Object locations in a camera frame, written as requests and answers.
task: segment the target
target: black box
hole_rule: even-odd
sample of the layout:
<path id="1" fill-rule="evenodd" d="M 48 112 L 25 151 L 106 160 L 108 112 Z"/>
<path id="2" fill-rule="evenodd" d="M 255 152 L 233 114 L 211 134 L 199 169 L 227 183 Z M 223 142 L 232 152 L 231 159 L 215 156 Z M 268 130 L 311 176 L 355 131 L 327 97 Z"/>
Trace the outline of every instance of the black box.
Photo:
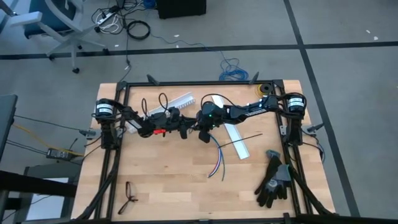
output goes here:
<path id="1" fill-rule="evenodd" d="M 206 0 L 156 0 L 159 18 L 206 14 Z"/>

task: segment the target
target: yellow wire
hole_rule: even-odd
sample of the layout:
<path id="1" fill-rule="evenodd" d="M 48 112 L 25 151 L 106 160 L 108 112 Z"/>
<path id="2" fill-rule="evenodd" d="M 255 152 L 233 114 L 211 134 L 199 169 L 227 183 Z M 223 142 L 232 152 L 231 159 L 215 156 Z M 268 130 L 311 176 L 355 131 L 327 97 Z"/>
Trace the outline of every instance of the yellow wire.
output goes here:
<path id="1" fill-rule="evenodd" d="M 43 144 L 45 147 L 49 147 L 49 148 L 52 148 L 52 149 L 55 149 L 55 150 L 58 150 L 58 151 L 62 151 L 62 152 L 68 152 L 68 153 L 73 154 L 73 155 L 76 155 L 76 156 L 84 156 L 83 154 L 80 154 L 80 153 L 77 153 L 77 152 L 73 152 L 73 151 L 68 150 L 68 149 L 62 149 L 62 148 L 59 148 L 59 147 L 51 146 L 51 145 L 47 144 L 45 141 L 43 141 L 41 138 L 39 138 L 39 137 L 38 137 L 36 134 L 34 134 L 32 131 L 29 131 L 28 129 L 26 129 L 26 128 L 22 127 L 22 126 L 19 126 L 19 125 L 17 125 L 17 124 L 13 124 L 13 126 L 16 127 L 16 128 L 18 128 L 18 129 L 21 129 L 21 130 L 25 131 L 25 132 L 28 133 L 30 136 L 32 136 L 32 138 L 36 139 L 38 142 L 40 142 L 41 144 Z"/>

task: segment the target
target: office chair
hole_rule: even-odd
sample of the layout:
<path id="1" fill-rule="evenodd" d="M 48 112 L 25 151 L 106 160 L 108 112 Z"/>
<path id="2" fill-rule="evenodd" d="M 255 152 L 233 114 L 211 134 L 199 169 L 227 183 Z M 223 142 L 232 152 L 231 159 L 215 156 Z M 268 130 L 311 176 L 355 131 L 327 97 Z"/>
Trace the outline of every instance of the office chair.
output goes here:
<path id="1" fill-rule="evenodd" d="M 83 40 L 96 24 L 86 29 L 80 26 L 83 17 L 82 0 L 31 0 L 28 14 L 13 16 L 10 18 L 10 26 L 23 25 L 25 36 L 29 39 L 32 35 L 47 34 L 60 42 L 47 53 L 47 57 L 53 60 L 52 56 L 58 50 L 65 47 L 71 48 L 72 67 L 74 73 L 79 73 L 76 67 L 76 48 L 82 49 L 82 44 L 102 47 L 106 54 L 109 50 L 105 45 L 97 42 Z"/>

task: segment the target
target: chair base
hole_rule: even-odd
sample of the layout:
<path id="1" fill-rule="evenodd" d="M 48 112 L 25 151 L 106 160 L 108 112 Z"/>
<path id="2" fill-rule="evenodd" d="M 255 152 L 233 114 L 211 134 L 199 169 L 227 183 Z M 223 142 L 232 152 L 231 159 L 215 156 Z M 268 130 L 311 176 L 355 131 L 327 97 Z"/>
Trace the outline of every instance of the chair base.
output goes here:
<path id="1" fill-rule="evenodd" d="M 73 73 L 79 73 L 80 69 L 78 67 L 76 67 L 76 56 L 77 56 L 77 51 L 76 48 L 81 50 L 83 47 L 81 46 L 82 44 L 87 44 L 87 45 L 92 45 L 95 47 L 101 47 L 103 49 L 104 52 L 107 52 L 107 54 L 109 54 L 109 50 L 106 48 L 105 45 L 94 42 L 94 41 L 89 41 L 89 40 L 83 40 L 83 37 L 88 34 L 91 30 L 93 29 L 93 26 L 90 26 L 88 28 L 86 28 L 85 30 L 83 30 L 83 32 L 75 32 L 70 34 L 69 36 L 64 37 L 63 39 L 59 39 L 56 38 L 56 40 L 58 40 L 60 42 L 60 44 L 58 44 L 57 46 L 55 46 L 52 50 L 50 50 L 49 52 L 47 52 L 47 57 L 53 61 L 54 60 L 54 56 L 52 56 L 52 54 L 54 54 L 55 52 L 64 49 L 65 47 L 70 47 L 71 51 L 71 58 L 72 58 L 72 72 Z"/>

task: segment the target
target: black stripe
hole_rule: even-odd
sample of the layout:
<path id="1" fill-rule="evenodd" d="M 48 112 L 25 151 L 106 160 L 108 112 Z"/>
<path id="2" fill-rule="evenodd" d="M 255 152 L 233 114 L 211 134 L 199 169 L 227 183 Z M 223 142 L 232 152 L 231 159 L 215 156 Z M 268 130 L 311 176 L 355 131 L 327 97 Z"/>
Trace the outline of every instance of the black stripe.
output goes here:
<path id="1" fill-rule="evenodd" d="M 18 3 L 18 0 L 13 0 L 11 5 L 9 6 L 10 9 L 14 10 L 17 3 Z M 8 20 L 9 20 L 9 16 L 7 14 L 5 14 L 4 18 L 2 19 L 2 21 L 0 23 L 0 34 L 1 34 L 2 30 L 4 30 L 4 27 L 6 26 Z"/>
<path id="2" fill-rule="evenodd" d="M 239 51 L 239 50 L 298 50 L 304 49 L 344 49 L 344 48 L 360 48 L 360 47 L 392 47 L 398 46 L 398 41 L 390 42 L 368 42 L 368 43 L 343 43 L 343 44 L 282 44 L 282 45 L 235 45 L 235 46 L 216 46 L 208 47 L 186 47 L 179 49 L 144 49 L 144 50 L 128 50 L 128 55 L 145 55 L 145 54 L 173 54 L 173 53 L 190 53 L 190 52 L 209 52 L 210 51 Z M 98 56 L 117 56 L 125 55 L 125 50 L 110 50 L 109 54 L 102 51 L 97 52 L 78 52 L 77 57 L 98 57 Z M 54 58 L 68 58 L 70 53 L 55 53 Z M 47 58 L 45 54 L 16 54 L 16 55 L 0 55 L 0 60 L 20 60 L 20 59 L 38 59 Z"/>
<path id="3" fill-rule="evenodd" d="M 339 147 L 337 144 L 335 132 L 331 125 L 328 112 L 326 111 L 326 106 L 325 106 L 325 103 L 323 102 L 321 91 L 319 89 L 317 79 L 315 78 L 315 74 L 313 72 L 313 69 L 312 69 L 312 66 L 310 63 L 310 59 L 308 57 L 307 51 L 305 50 L 305 46 L 303 44 L 303 39 L 300 34 L 300 30 L 297 25 L 297 21 L 295 20 L 292 6 L 290 5 L 289 0 L 284 0 L 284 2 L 285 2 L 287 14 L 289 15 L 290 23 L 293 28 L 294 36 L 296 38 L 297 44 L 300 49 L 301 56 L 303 58 L 303 62 L 304 62 L 305 69 L 307 71 L 308 79 L 310 80 L 312 91 L 313 91 L 313 94 L 315 95 L 315 100 L 317 101 L 317 105 L 319 108 L 319 112 L 320 112 L 322 121 L 325 124 L 326 134 L 329 139 L 331 152 L 332 152 L 333 158 L 335 160 L 337 172 L 340 177 L 340 182 L 343 187 L 343 192 L 346 197 L 349 212 L 351 213 L 351 216 L 353 216 L 353 217 L 360 217 L 358 206 L 356 204 L 355 197 L 354 197 L 354 192 L 353 192 L 353 189 L 351 188 L 351 184 L 349 183 L 347 171 L 345 169 L 345 166 L 343 163 L 343 158 L 341 157 L 340 150 L 339 150 Z"/>
<path id="4" fill-rule="evenodd" d="M 232 51 L 232 50 L 293 50 L 299 49 L 295 44 L 292 45 L 237 45 L 237 46 L 219 46 L 219 47 L 186 47 L 179 49 L 145 49 L 145 50 L 128 50 L 128 55 L 145 55 L 145 54 L 171 54 L 171 53 L 189 53 L 189 52 L 209 52 L 209 51 Z M 97 52 L 78 52 L 77 57 L 96 57 L 96 56 L 115 56 L 125 55 L 125 50 L 110 50 L 109 54 L 102 51 Z M 70 57 L 70 53 L 52 54 L 55 58 Z M 19 54 L 19 55 L 0 55 L 0 60 L 19 60 L 19 59 L 35 59 L 47 58 L 45 54 Z"/>
<path id="5" fill-rule="evenodd" d="M 393 47 L 398 46 L 398 41 L 367 42 L 367 43 L 343 43 L 343 44 L 305 44 L 305 49 L 342 49 L 354 47 Z"/>

